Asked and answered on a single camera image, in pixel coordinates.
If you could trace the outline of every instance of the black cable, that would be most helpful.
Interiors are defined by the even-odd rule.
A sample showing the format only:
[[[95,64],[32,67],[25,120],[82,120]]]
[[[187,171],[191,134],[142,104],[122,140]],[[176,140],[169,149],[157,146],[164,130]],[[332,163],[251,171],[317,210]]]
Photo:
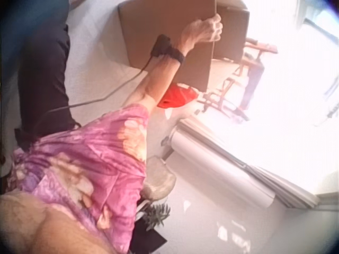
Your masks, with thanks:
[[[92,104],[92,103],[96,103],[96,102],[102,102],[105,101],[106,99],[108,99],[109,97],[111,97],[114,93],[116,93],[118,90],[120,90],[123,86],[125,86],[126,84],[128,84],[129,82],[131,82],[132,80],[136,79],[137,77],[140,76],[140,74],[147,68],[147,66],[149,65],[150,61],[152,60],[152,56],[148,59],[147,63],[145,64],[145,66],[140,70],[139,73],[137,73],[134,77],[130,78],[129,80],[125,81],[124,83],[122,83],[120,86],[118,86],[116,89],[114,89],[113,91],[111,91],[109,94],[107,94],[105,97],[100,98],[100,99],[94,99],[91,101],[87,101],[87,102],[80,102],[80,103],[76,103],[73,105],[68,105],[68,106],[63,106],[63,107],[58,107],[58,108],[54,108],[52,110],[48,110],[46,111],[41,118],[39,118],[39,120],[37,121],[37,123],[35,124],[34,128],[33,128],[33,135],[35,136],[36,130],[38,128],[38,126],[42,123],[42,121],[44,120],[44,118],[53,112],[56,111],[60,111],[60,110],[66,110],[68,108],[74,108],[74,107],[80,107],[80,106],[84,106],[84,105],[88,105],[88,104]]]

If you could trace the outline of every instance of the person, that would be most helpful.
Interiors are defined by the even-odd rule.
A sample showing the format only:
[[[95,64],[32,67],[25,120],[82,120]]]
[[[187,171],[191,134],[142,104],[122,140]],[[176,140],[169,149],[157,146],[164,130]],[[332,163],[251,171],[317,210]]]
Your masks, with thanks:
[[[217,14],[187,25],[174,44],[183,56],[220,39]],[[145,178],[146,127],[180,62],[165,55],[122,108],[80,127],[64,85],[67,25],[46,24],[25,46],[19,68],[19,149],[0,197],[0,236],[14,253],[126,253]]]

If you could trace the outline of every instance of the red bag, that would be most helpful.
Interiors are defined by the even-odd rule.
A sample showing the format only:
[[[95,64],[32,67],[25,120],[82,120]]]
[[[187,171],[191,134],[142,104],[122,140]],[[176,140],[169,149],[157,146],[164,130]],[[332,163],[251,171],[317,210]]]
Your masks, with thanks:
[[[198,95],[198,92],[190,86],[186,88],[177,83],[171,83],[165,95],[158,103],[158,107],[181,107],[198,98]]]

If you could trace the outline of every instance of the brown cardboard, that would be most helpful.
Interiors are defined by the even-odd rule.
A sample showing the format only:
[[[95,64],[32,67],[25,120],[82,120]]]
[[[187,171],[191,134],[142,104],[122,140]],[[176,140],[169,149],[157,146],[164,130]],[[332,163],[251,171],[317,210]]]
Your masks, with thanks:
[[[215,13],[215,0],[132,0],[120,4],[120,23],[130,65],[144,67],[159,34],[175,42],[187,24],[213,17]],[[173,81],[205,92],[212,55],[213,43],[197,45]]]

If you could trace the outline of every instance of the purple dress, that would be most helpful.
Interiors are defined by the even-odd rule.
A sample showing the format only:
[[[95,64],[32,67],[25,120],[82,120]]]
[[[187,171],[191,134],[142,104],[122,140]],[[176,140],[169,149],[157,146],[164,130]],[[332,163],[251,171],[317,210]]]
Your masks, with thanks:
[[[33,194],[126,253],[146,176],[148,118],[132,104],[16,150],[8,191]]]

